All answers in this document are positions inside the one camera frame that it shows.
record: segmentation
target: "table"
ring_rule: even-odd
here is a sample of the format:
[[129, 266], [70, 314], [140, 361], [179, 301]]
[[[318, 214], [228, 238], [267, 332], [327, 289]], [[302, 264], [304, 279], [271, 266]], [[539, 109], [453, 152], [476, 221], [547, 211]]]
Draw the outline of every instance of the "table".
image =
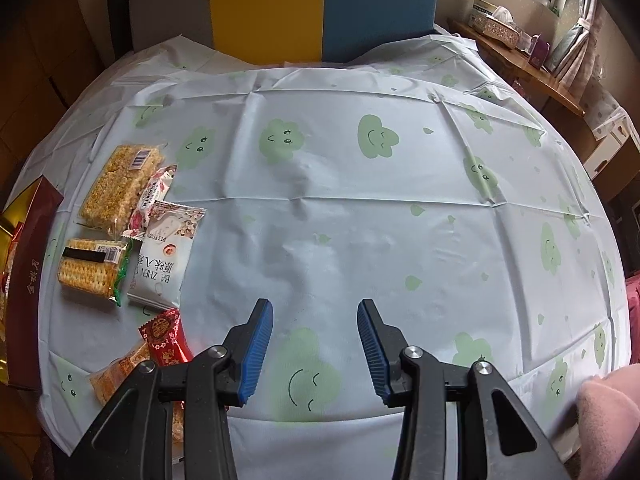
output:
[[[370, 58], [348, 70], [238, 72], [239, 60], [173, 38], [110, 67], [36, 147], [15, 192], [43, 173], [65, 197], [38, 311], [38, 414], [61, 449], [100, 409], [89, 373], [137, 344], [150, 319], [126, 294], [116, 307], [56, 275], [65, 240], [103, 236], [78, 209], [124, 142], [167, 142], [166, 163], [181, 162], [166, 199], [207, 209], [180, 294], [191, 351], [246, 322], [257, 298], [274, 306], [255, 395], [229, 411], [239, 478], [391, 478], [402, 415], [372, 386], [362, 298], [441, 361], [490, 356], [548, 435], [564, 430], [582, 380], [628, 363], [616, 241], [556, 131], [505, 85], [520, 113], [470, 94], [500, 81], [469, 40], [415, 38]], [[187, 154], [194, 132], [211, 144]], [[569, 440], [556, 448], [564, 458]]]
[[529, 58], [519, 50], [510, 50], [497, 40], [486, 38], [465, 23], [449, 20], [449, 31], [457, 32], [464, 38], [476, 40], [478, 48], [496, 60], [500, 67], [500, 76], [511, 84], [516, 79], [524, 80], [545, 95], [560, 103], [563, 107], [583, 117], [584, 110], [578, 99], [569, 94], [568, 89], [551, 74], [529, 64]]

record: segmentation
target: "small package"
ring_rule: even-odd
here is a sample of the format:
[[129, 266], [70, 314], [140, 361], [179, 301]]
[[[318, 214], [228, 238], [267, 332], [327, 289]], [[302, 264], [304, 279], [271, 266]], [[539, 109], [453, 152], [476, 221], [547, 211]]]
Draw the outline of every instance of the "small package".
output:
[[157, 146], [118, 146], [84, 199], [79, 212], [82, 222], [119, 238], [143, 188], [162, 160]]
[[193, 359], [177, 308], [171, 308], [156, 316], [139, 330], [149, 347], [152, 359], [160, 366], [187, 363]]
[[[116, 359], [106, 368], [89, 375], [89, 382], [94, 388], [95, 396], [100, 405], [104, 406], [116, 392], [124, 379], [133, 371], [138, 363], [151, 359], [149, 348], [145, 341], [137, 343], [124, 357]], [[172, 424], [172, 456], [182, 455], [184, 441], [184, 407], [181, 402], [174, 402], [174, 418]]]
[[146, 228], [149, 225], [149, 214], [157, 200], [163, 200], [169, 191], [169, 186], [174, 179], [178, 166], [175, 164], [160, 168], [154, 176], [146, 183], [140, 194], [138, 205], [133, 210], [129, 219], [129, 228], [122, 233], [122, 236], [142, 240], [145, 237]]
[[129, 289], [133, 301], [156, 308], [180, 306], [180, 288], [193, 237], [206, 209], [156, 201]]
[[120, 306], [118, 286], [127, 272], [130, 244], [71, 238], [58, 266], [58, 281], [108, 298]]

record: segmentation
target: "red snack package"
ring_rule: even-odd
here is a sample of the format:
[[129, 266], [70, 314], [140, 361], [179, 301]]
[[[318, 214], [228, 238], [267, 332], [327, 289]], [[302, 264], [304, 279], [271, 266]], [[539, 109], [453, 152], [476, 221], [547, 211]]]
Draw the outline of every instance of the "red snack package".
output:
[[156, 316], [139, 330], [149, 346], [151, 358], [160, 366], [187, 363], [193, 359], [177, 308]]

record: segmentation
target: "pink towel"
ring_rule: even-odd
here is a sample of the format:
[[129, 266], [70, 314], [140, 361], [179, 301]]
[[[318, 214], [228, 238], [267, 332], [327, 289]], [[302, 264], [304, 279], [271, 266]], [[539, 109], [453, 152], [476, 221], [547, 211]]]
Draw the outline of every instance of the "pink towel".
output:
[[577, 397], [578, 480], [604, 480], [640, 425], [640, 364], [585, 381]]
[[631, 364], [634, 364], [640, 362], [640, 274], [626, 280], [626, 299], [629, 304]]

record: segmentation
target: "floor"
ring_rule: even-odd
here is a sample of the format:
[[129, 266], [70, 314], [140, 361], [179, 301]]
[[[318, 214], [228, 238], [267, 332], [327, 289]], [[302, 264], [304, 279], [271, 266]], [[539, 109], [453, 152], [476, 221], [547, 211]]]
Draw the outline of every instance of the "floor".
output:
[[25, 479], [33, 476], [41, 434], [34, 400], [0, 384], [0, 447]]

